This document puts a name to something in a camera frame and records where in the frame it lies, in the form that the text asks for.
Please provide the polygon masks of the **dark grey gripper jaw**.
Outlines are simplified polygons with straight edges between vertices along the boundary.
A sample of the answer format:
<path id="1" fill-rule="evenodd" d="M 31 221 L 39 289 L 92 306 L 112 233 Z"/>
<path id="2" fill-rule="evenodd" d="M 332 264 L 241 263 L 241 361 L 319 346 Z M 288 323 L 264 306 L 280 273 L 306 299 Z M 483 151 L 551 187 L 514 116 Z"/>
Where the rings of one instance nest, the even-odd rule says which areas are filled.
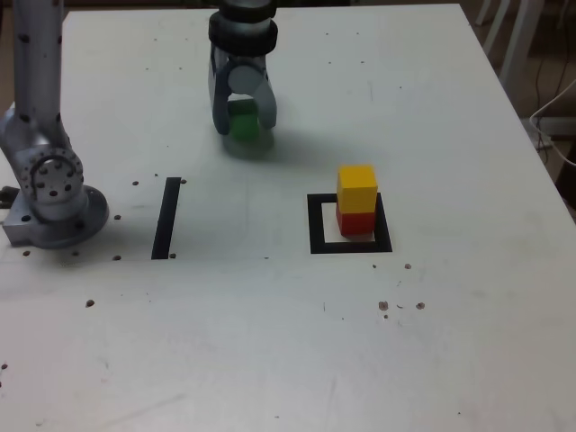
<path id="1" fill-rule="evenodd" d="M 229 77 L 233 68 L 233 63 L 227 63 L 215 71 L 211 77 L 211 113 L 216 131 L 220 135 L 230 133 L 228 102 L 232 95 L 232 89 L 230 88 Z"/>

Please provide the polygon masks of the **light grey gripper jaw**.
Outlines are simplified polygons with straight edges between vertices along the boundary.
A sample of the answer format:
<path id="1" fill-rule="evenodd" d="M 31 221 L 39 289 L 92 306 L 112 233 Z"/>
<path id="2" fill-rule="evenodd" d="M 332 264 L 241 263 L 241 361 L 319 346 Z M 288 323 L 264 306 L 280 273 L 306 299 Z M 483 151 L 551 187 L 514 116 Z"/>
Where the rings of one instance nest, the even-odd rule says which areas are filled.
<path id="1" fill-rule="evenodd" d="M 228 84 L 233 94 L 251 97 L 256 104 L 259 123 L 264 129 L 275 127 L 277 104 L 265 67 L 236 66 L 229 72 Z"/>

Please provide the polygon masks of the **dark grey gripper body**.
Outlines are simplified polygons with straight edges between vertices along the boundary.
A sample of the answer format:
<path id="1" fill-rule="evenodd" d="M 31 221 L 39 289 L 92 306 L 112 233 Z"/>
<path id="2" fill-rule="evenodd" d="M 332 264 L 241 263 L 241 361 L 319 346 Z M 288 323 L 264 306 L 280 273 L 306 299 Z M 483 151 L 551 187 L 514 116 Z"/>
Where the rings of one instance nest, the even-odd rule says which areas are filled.
<path id="1" fill-rule="evenodd" d="M 224 49 L 218 48 L 213 42 L 211 43 L 208 87 L 212 92 L 212 74 L 218 69 L 224 67 L 227 63 L 233 63 L 234 67 L 239 65 L 255 65 L 258 68 L 266 68 L 266 57 L 242 57 L 228 53 Z"/>

